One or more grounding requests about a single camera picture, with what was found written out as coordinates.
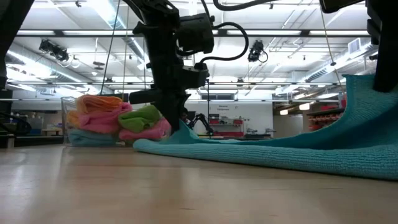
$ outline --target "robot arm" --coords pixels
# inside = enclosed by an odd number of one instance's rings
[[[204,114],[197,114],[195,116],[195,118],[188,124],[188,128],[193,129],[193,127],[195,126],[195,124],[201,121],[203,123],[203,125],[206,128],[207,131],[207,135],[212,136],[213,135],[213,129],[210,127],[209,123],[206,120],[206,117]]]
[[[205,80],[209,77],[207,66],[203,63],[204,59],[195,66],[188,67],[183,64],[181,56],[212,52],[214,47],[212,29],[224,25],[213,27],[214,19],[209,16],[204,0],[201,1],[206,13],[184,17],[179,16],[178,9],[168,0],[123,1],[143,22],[138,22],[133,33],[142,34],[145,38],[150,60],[147,68],[152,69],[154,78],[154,85],[150,90],[130,94],[130,103],[154,104],[169,121],[174,132],[179,129],[179,117],[189,97],[185,90],[205,85]],[[222,6],[218,0],[213,0],[216,8],[222,11],[240,10],[271,1],[275,0],[254,0],[234,6]],[[321,0],[321,3],[325,12],[333,12],[359,1],[363,0]],[[33,2],[34,0],[12,0],[9,1],[3,15],[0,11],[0,43],[2,43],[0,44],[0,88],[5,86],[7,79],[5,55]],[[331,9],[327,9],[329,4],[332,4]],[[396,54],[398,41],[392,33],[394,30],[393,7],[389,7],[385,1],[378,0],[366,0],[366,4],[368,14],[372,18],[370,22],[368,21],[368,31],[372,35],[373,42],[380,44],[374,89],[390,91],[398,83],[398,76],[390,74],[390,71],[394,69],[394,63],[398,60]],[[243,52],[231,58],[210,57],[207,59],[234,60],[246,53],[248,37],[242,27],[236,27],[243,32],[245,37],[246,45]]]

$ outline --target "towel pile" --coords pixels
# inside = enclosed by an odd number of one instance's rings
[[[73,146],[112,146],[121,129],[118,117],[132,111],[129,103],[113,96],[83,95],[76,100],[76,110],[69,111],[67,120],[74,130],[69,132]]]
[[[122,140],[160,140],[171,130],[169,122],[162,118],[154,105],[119,115],[119,124],[124,128],[119,133]]]
[[[155,106],[132,111],[129,103],[113,96],[83,95],[76,110],[67,114],[69,140],[73,146],[114,146],[118,140],[163,139],[171,130]]]

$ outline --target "light blue towel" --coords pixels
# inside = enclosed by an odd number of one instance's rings
[[[73,129],[69,131],[72,146],[114,146],[116,139],[111,134],[98,134],[91,131]]]
[[[373,75],[347,75],[348,105],[327,128],[264,141],[200,139],[180,123],[169,139],[134,143],[141,152],[283,169],[398,180],[398,89],[372,89]]]

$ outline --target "ductwork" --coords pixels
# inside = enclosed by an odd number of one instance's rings
[[[116,9],[117,6],[112,0],[91,0],[91,6],[101,16],[101,18],[107,23],[107,25],[113,29],[115,25]],[[122,19],[118,16],[116,19],[116,29],[127,29]],[[122,37],[127,46],[134,52],[136,57],[141,63],[144,63],[144,59],[148,60],[148,56],[145,55],[142,47],[137,43],[133,37]]]
[[[357,49],[352,49],[350,44],[356,44]],[[343,68],[353,62],[356,61],[357,58],[363,57],[363,55],[374,53],[378,50],[377,45],[373,45],[370,39],[358,38],[349,44],[349,48],[342,51],[338,55],[334,56],[335,66],[332,66],[333,63],[331,59],[325,61],[321,66],[309,71],[306,75],[304,75],[301,79],[297,80],[297,82],[312,82],[317,78],[320,78],[324,75],[327,75],[331,72],[334,72],[336,69]],[[292,90],[299,87],[299,85],[289,85],[279,87],[275,90],[275,94],[284,94],[291,92]]]
[[[8,51],[9,58],[13,60],[14,62],[21,62],[23,61],[22,58],[20,57],[25,57],[28,58],[29,60],[35,61],[37,64],[39,64],[41,67],[44,69],[48,69],[52,72],[56,72],[60,76],[62,76],[62,80],[68,82],[92,82],[91,79],[84,77],[83,75],[77,74],[76,72],[69,70],[67,68],[63,68],[62,66],[58,65],[57,63],[52,62],[51,60],[40,56],[26,48],[21,47],[20,45],[17,45],[13,43]],[[104,87],[104,92],[105,93],[113,93],[113,90],[110,90],[107,87]]]

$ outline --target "fabric fold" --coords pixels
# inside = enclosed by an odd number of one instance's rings
[[[137,140],[134,149],[165,156],[398,180],[398,88],[373,90],[373,75],[345,75],[347,108],[332,125],[263,141],[200,139],[183,122],[166,140]]]
[[[118,108],[109,112],[80,114],[80,129],[102,134],[113,134],[120,130],[118,116],[132,110],[129,103],[121,103]]]
[[[72,146],[115,146],[116,139],[110,134],[98,134],[79,129],[69,130]]]
[[[143,130],[140,133],[134,133],[130,130],[123,129],[119,133],[119,139],[121,140],[136,140],[136,139],[151,139],[160,140],[164,138],[167,133],[171,130],[169,122],[162,118],[153,127]]]
[[[77,113],[77,110],[69,111],[67,114],[67,120],[74,128],[80,127],[79,114]]]
[[[79,114],[112,111],[119,107],[122,99],[114,96],[83,95],[76,99]]]
[[[160,113],[154,105],[145,106],[137,111],[119,115],[119,124],[134,133],[153,127],[160,119]]]

